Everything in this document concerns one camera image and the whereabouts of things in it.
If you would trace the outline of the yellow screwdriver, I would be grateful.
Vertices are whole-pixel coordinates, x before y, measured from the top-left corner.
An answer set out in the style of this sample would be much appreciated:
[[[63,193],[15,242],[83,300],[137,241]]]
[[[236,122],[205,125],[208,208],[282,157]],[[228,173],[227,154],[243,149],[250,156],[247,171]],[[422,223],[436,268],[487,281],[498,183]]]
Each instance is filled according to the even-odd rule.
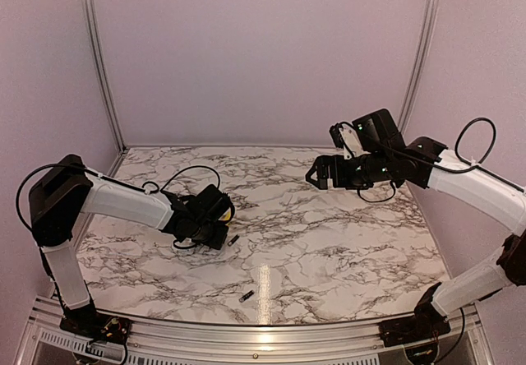
[[[233,219],[233,209],[229,208],[227,212],[219,219],[220,223],[228,224]]]

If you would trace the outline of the black AAA battery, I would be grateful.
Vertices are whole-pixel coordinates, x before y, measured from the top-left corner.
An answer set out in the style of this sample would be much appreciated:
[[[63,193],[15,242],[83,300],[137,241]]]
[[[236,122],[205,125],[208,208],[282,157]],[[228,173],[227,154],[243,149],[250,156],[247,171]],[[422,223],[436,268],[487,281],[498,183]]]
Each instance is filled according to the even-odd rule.
[[[240,297],[239,302],[240,302],[240,303],[245,302],[245,301],[248,300],[253,294],[254,294],[254,291],[253,291],[253,290],[248,291],[247,293],[243,294],[243,295]]]
[[[239,235],[235,235],[229,242],[228,242],[228,246],[231,247],[238,239],[239,239]]]

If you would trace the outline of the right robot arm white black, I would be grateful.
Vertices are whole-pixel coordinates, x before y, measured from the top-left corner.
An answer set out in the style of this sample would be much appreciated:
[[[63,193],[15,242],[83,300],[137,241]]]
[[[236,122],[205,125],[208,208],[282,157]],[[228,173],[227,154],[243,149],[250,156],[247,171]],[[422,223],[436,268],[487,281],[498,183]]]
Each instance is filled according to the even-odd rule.
[[[458,150],[420,136],[406,144],[388,109],[362,116],[348,127],[362,148],[348,149],[338,122],[330,128],[341,155],[321,155],[305,179],[314,187],[344,188],[362,193],[375,183],[388,182],[397,189],[409,182],[452,196],[505,226],[510,236],[476,266],[452,280],[432,285],[418,301],[411,316],[379,325],[384,346],[436,339],[450,332],[449,315],[502,289],[525,284],[525,189],[469,161]]]

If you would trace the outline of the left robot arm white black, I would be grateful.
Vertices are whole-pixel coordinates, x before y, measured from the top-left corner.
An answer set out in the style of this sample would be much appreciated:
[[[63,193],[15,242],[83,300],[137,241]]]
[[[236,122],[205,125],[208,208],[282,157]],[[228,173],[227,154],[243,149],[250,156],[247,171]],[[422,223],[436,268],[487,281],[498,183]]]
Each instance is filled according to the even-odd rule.
[[[93,340],[122,344],[131,321],[99,312],[87,287],[76,252],[73,229],[81,215],[102,215],[156,229],[174,238],[175,247],[219,250],[225,243],[235,206],[219,185],[196,195],[179,196],[153,182],[137,187],[87,168],[78,155],[66,155],[29,173],[40,179],[28,192],[30,231],[62,308],[62,330]]]

